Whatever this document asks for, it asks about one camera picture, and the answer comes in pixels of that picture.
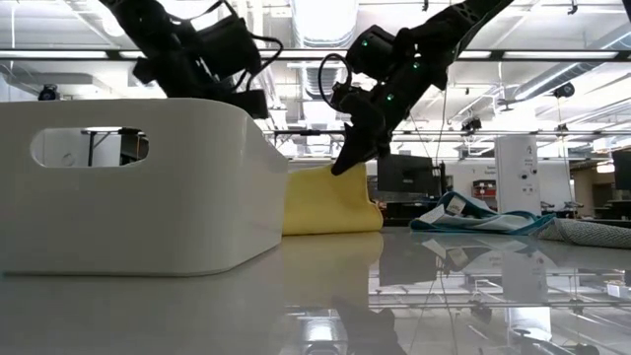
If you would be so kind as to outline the light blue microfiber towel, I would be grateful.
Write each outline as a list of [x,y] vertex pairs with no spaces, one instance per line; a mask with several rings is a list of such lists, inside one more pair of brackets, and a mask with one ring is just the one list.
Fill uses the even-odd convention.
[[539,216],[523,210],[498,213],[482,200],[449,191],[433,209],[413,219],[409,227],[432,233],[527,236],[554,219],[553,215]]

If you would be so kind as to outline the grey microfiber towel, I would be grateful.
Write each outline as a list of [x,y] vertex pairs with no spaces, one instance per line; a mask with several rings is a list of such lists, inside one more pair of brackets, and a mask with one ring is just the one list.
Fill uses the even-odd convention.
[[631,249],[631,228],[554,218],[530,234],[543,241],[580,247]]

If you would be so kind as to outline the black monitor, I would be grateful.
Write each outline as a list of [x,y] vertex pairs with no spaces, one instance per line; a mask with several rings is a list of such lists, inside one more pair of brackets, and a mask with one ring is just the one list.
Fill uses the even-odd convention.
[[427,157],[389,155],[377,163],[379,191],[437,195],[439,179],[433,161]]

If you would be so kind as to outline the black horizontal rail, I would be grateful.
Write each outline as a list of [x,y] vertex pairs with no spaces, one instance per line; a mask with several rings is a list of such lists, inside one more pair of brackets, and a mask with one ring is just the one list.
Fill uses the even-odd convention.
[[[290,130],[263,130],[263,135],[280,136],[280,135],[298,135],[298,136],[319,136],[319,135],[345,135],[344,130],[316,130],[316,129],[290,129]],[[473,130],[473,131],[456,131],[456,130],[394,130],[393,137],[398,136],[508,136],[508,135],[532,135],[532,136],[631,136],[631,130],[528,130],[528,131],[511,131],[511,130]]]

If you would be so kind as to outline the yellow microfiber towel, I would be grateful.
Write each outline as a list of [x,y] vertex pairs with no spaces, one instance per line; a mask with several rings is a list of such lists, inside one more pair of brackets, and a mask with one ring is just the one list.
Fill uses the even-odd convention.
[[369,197],[366,165],[340,176],[332,166],[289,173],[282,227],[283,236],[375,232],[383,215]]

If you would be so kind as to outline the black screen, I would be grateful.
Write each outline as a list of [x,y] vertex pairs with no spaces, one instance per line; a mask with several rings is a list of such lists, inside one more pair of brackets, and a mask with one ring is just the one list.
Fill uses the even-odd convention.
[[631,151],[614,151],[611,157],[615,187],[618,190],[631,190]]

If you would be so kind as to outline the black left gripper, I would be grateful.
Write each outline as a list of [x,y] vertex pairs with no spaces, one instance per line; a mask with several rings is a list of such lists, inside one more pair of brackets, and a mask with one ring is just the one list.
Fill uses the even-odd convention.
[[195,49],[207,69],[202,86],[206,93],[227,93],[225,79],[241,71],[254,75],[261,70],[261,56],[244,19],[225,17],[196,36]]

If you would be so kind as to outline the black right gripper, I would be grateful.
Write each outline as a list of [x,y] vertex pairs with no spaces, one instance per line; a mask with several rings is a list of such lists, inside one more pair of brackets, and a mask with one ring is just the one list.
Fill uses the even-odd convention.
[[342,149],[331,168],[340,176],[354,166],[387,157],[396,126],[419,101],[419,83],[390,81],[354,92],[354,128],[345,129]]

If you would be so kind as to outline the white plastic bin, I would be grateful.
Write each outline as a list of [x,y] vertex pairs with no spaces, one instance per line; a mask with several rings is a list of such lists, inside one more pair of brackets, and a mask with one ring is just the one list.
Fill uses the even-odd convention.
[[[49,168],[47,128],[138,128],[147,157]],[[0,104],[0,271],[190,276],[281,240],[286,158],[241,108],[200,99]]]

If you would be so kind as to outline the white kiosk pillar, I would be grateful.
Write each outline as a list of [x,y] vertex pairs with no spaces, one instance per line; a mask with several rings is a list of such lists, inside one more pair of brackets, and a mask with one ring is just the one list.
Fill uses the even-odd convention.
[[497,202],[501,213],[540,213],[536,139],[530,135],[500,136],[495,140]]

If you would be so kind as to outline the black background table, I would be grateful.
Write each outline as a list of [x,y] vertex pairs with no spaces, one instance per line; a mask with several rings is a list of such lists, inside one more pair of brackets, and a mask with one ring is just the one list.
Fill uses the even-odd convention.
[[88,161],[87,165],[95,165],[95,151],[107,138],[117,136],[120,138],[119,161],[123,165],[143,160],[149,151],[149,142],[146,134],[137,128],[96,126],[80,130],[82,135],[88,136]]

